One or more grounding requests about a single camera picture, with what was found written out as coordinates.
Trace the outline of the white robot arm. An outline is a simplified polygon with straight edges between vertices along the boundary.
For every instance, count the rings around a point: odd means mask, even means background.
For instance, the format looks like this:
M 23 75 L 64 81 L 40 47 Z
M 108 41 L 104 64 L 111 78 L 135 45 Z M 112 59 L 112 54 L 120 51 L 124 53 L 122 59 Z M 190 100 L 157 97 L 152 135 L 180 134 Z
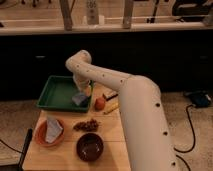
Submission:
M 120 117 L 131 171 L 180 171 L 172 144 L 161 92 L 151 79 L 91 64 L 88 51 L 69 57 L 66 68 L 79 90 L 89 81 L 118 93 Z

